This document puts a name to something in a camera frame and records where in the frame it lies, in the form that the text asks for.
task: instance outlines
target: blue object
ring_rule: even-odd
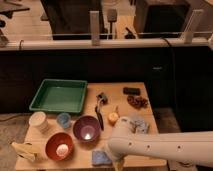
[[[102,150],[92,151],[92,165],[111,165],[112,161]]]
[[[57,116],[57,123],[64,129],[69,128],[71,125],[71,116],[69,113],[60,113]]]

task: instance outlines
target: black wall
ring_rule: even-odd
[[[0,113],[28,112],[45,78],[143,81],[153,107],[178,106],[176,116],[183,130],[212,129],[212,51],[173,50],[175,56],[170,48],[0,52]]]

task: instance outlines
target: purple bowl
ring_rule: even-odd
[[[98,120],[90,115],[81,116],[73,126],[74,136],[81,142],[94,141],[100,135]]]

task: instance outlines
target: orange bowl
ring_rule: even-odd
[[[67,158],[73,151],[72,137],[64,132],[54,134],[47,141],[45,152],[47,156],[55,161]]]

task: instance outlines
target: blue cloth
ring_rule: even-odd
[[[112,161],[107,154],[102,150],[92,151],[92,165],[111,165]]]

